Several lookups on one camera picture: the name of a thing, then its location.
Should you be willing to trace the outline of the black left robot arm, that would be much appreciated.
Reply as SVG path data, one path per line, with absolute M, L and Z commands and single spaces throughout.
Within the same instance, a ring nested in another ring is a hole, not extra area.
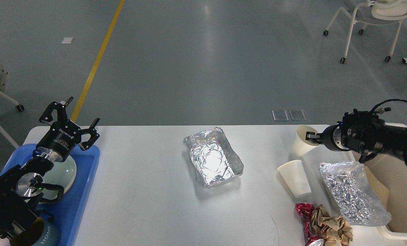
M 34 238 L 46 245 L 57 243 L 50 241 L 48 224 L 35 208 L 39 203 L 60 202 L 65 189 L 43 179 L 55 163 L 66 161 L 75 146 L 86 151 L 100 137 L 96 131 L 99 118 L 86 129 L 68 119 L 66 107 L 72 100 L 70 97 L 66 102 L 54 101 L 47 106 L 39 121 L 48 123 L 50 129 L 36 145 L 32 158 L 0 176 L 0 239 L 9 238 L 12 245 L 31 246 L 37 243 Z

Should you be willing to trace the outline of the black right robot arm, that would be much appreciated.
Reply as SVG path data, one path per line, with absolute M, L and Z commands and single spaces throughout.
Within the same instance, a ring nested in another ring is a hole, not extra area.
M 387 125 L 379 117 L 391 111 L 390 107 L 382 107 L 388 102 L 382 101 L 368 111 L 353 109 L 352 112 L 345 112 L 341 121 L 323 132 L 303 130 L 300 138 L 308 144 L 324 145 L 331 151 L 354 151 L 360 154 L 360 163 L 386 154 L 407 166 L 407 127 Z

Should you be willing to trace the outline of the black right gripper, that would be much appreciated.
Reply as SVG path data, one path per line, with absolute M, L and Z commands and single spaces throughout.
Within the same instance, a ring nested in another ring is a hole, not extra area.
M 339 124 L 327 127 L 322 133 L 306 133 L 306 142 L 312 146 L 325 145 L 332 151 L 347 151 L 341 143 Z

